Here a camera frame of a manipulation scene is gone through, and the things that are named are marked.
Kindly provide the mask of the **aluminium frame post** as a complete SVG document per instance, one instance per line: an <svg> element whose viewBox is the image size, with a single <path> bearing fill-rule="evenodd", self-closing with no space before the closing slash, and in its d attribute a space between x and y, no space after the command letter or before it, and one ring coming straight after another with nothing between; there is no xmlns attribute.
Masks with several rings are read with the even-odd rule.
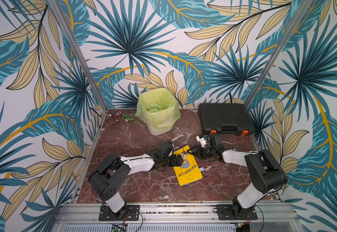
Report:
<svg viewBox="0 0 337 232"><path fill-rule="evenodd" d="M82 71L84 72L87 81L90 84L91 89L94 91L95 96L97 101L99 102L99 104L101 105L101 108L103 110L103 113L106 113L108 108L106 106L106 104L104 103L104 98L102 97L102 95L100 94L100 91L97 87L97 84L95 82L95 79L93 77L93 74L91 73L86 60L82 54L82 51L80 49L80 46L78 45L78 42L76 40L76 37L71 29L71 26L68 24L67 22L67 18L64 15L64 12L61 8L61 5L59 3L59 1L56 0L49 0L48 1L55 19L57 20L57 22L59 23L61 29L63 30L65 37L67 38L71 49L74 51L75 57L77 59L77 61L79 62L79 65L81 66Z"/></svg>
<svg viewBox="0 0 337 232"><path fill-rule="evenodd" d="M311 3L312 3L312 0L302 1L299 7L297 8L295 15L291 17L291 22L287 25L286 31L281 35L279 42L276 44L276 48L272 52L268 62L266 63L266 66L264 67L259 78L257 79L252 90L250 91L247 101L244 103L244 106L247 109L250 108L253 98L257 95L257 92L261 88L261 85L263 84L263 82L265 81L268 73L270 72L270 69L274 65L279 54L285 48L291 36L294 34L294 31L296 30L296 28L299 26L300 21L304 17L306 11L309 9L309 6L311 5Z"/></svg>

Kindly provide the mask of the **right aluminium frame post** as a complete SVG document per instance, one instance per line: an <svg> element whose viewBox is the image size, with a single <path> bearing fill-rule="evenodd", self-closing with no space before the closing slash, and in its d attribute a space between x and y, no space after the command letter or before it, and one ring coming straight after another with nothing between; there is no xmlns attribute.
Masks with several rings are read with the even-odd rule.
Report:
<svg viewBox="0 0 337 232"><path fill-rule="evenodd" d="M257 79L252 90L250 91L247 101L244 103L244 106L247 109L250 108L253 98L257 95L257 92L261 88L261 85L263 84L263 82L265 81L268 73L270 72L270 69L274 65L279 54L285 48L291 36L294 34L294 31L296 30L296 28L299 26L300 21L304 17L306 11L309 9L309 6L311 5L311 3L312 3L312 0L302 1L299 7L297 8L295 15L291 17L291 22L287 25L286 31L281 35L279 42L276 44L276 48L272 52L268 62L266 63L266 66L264 67L259 78Z"/></svg>

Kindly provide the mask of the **black tool case orange latches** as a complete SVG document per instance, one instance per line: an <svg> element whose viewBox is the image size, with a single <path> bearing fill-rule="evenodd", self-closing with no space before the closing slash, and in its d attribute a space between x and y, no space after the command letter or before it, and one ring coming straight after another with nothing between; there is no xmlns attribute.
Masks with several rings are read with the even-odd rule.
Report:
<svg viewBox="0 0 337 232"><path fill-rule="evenodd" d="M201 103L198 106L204 135L234 134L249 136L255 128L246 107L239 103Z"/></svg>

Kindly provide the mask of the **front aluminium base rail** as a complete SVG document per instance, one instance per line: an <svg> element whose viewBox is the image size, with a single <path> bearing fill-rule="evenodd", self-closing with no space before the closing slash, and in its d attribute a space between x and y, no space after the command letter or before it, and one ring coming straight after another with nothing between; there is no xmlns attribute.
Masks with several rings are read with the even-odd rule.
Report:
<svg viewBox="0 0 337 232"><path fill-rule="evenodd" d="M220 220L218 205L228 202L139 203L137 221L106 221L101 204L65 205L58 213L53 232L302 232L303 226L290 203L261 201L254 210L256 219Z"/></svg>

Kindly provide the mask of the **yellow cartoon cover book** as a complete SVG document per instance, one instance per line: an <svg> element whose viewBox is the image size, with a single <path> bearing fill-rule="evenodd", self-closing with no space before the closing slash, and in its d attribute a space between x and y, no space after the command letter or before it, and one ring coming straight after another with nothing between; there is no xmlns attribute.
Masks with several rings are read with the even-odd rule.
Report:
<svg viewBox="0 0 337 232"><path fill-rule="evenodd" d="M200 168L193 155L187 153L190 149L188 145L174 152L175 155L181 155L183 164L180 167L174 167L174 172L180 186L190 184L203 178Z"/></svg>

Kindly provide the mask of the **left aluminium frame post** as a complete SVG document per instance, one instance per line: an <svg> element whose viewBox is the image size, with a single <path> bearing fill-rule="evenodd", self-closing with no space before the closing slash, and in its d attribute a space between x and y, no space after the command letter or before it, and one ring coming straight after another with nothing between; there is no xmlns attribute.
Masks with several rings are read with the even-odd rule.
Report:
<svg viewBox="0 0 337 232"><path fill-rule="evenodd" d="M71 26L68 24L67 22L67 18L64 15L64 12L61 8L61 5L59 3L59 1L56 0L49 0L48 1L55 19L57 20L57 22L59 23L61 29L63 30L65 37L67 38L71 49L74 51L75 57L77 59L77 61L79 62L79 65L81 66L82 71L84 72L87 81L90 84L91 89L94 91L95 96L97 101L99 102L99 104L101 105L101 108L103 110L103 113L106 113L108 108L106 106L106 104L104 103L104 98L102 97L102 95L100 94L100 91L97 87L97 84L95 82L95 79L93 77L93 74L91 73L86 60L82 54L82 51L80 49L80 46L78 45L78 42L76 40L76 37L71 29Z"/></svg>

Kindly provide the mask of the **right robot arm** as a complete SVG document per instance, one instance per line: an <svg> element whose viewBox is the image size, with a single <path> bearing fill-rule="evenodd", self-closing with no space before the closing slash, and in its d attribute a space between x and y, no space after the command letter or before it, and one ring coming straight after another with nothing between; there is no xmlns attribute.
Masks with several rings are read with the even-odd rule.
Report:
<svg viewBox="0 0 337 232"><path fill-rule="evenodd" d="M196 140L199 145L188 150L188 153L196 158L213 159L248 169L251 184L233 199L232 207L239 212L252 209L267 194L278 191L288 182L285 171L267 149L241 151L225 148L218 134L200 135Z"/></svg>

